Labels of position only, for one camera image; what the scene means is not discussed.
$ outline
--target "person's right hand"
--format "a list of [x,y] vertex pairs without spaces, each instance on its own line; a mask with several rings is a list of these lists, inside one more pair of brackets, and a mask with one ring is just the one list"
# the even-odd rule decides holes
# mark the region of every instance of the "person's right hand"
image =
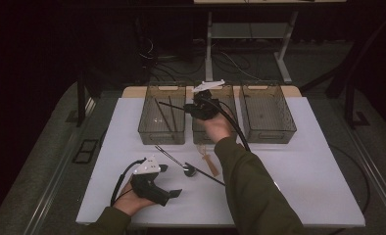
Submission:
[[231,135],[230,122],[221,113],[218,113],[212,119],[197,119],[197,122],[205,127],[206,133],[214,143]]

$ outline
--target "hand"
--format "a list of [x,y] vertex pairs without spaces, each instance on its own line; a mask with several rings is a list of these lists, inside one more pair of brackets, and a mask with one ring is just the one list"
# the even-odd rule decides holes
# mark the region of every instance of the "hand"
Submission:
[[197,122],[205,127],[206,133],[214,143],[232,134],[230,122],[221,113],[218,113],[212,119],[197,119]]
[[113,205],[114,208],[125,212],[129,216],[133,216],[141,209],[156,204],[148,199],[138,197],[138,195],[132,191],[131,179],[132,176],[122,188],[121,195]]

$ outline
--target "white table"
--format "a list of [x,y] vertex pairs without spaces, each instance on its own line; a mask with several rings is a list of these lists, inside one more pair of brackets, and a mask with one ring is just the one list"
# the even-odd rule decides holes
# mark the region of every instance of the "white table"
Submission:
[[[364,226],[362,212],[336,164],[308,100],[303,97],[286,99],[298,129],[290,143],[250,144],[251,150],[261,158],[303,224],[322,227]],[[109,205],[122,172],[134,161],[154,155],[159,164],[169,166],[168,171],[156,178],[156,184],[167,191],[183,191],[178,198],[170,199],[165,207],[156,205],[142,210],[133,217],[132,225],[233,226],[223,186],[199,173],[191,178],[186,177],[179,165],[153,145],[142,144],[137,128],[143,102],[144,98],[118,100],[76,222],[94,222],[104,207]],[[236,108],[240,114],[238,100]],[[188,162],[211,174],[193,144],[191,120],[190,116],[186,116],[184,145],[161,147],[180,162]],[[208,152],[221,171],[213,148],[214,145],[208,145]]]

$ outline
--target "dark floor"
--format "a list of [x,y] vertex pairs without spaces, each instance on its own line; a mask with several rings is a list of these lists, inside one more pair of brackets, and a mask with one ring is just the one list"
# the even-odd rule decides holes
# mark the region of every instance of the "dark floor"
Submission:
[[[272,52],[278,44],[254,42],[244,51],[233,52],[230,44],[215,45],[214,79],[240,81],[251,74],[261,79],[280,80],[280,73]],[[290,45],[285,63],[300,87],[336,67],[348,54],[349,42],[300,43]],[[161,62],[151,70],[151,80],[196,80],[204,78],[203,51],[198,52],[193,64],[171,61],[163,55]],[[324,91],[328,82],[303,95],[309,98],[314,114],[329,143],[338,165],[364,209],[366,227],[338,231],[336,228],[307,228],[308,234],[386,234],[386,199],[381,185],[364,168],[362,153],[370,156],[386,183],[386,123],[367,99],[356,94],[355,110],[362,112],[370,125],[356,130],[343,121],[344,96],[328,99]],[[22,172],[0,209],[0,234],[76,234],[84,225],[76,224],[81,199],[101,147],[98,142],[90,164],[72,164],[71,158],[84,139],[102,141],[109,125],[119,90],[105,90],[99,99],[87,108],[88,118],[81,128],[67,122],[76,110],[75,84],[66,91],[46,124]],[[233,229],[165,229],[135,230],[134,234],[235,234]]]

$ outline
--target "olive green jacket sleeve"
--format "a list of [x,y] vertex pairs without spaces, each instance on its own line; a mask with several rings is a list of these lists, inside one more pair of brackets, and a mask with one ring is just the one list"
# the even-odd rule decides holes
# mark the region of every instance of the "olive green jacket sleeve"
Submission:
[[80,235],[122,235],[131,217],[115,208],[107,207],[96,222],[87,225]]
[[231,137],[215,145],[226,199],[241,235],[304,234],[304,227],[261,160]]

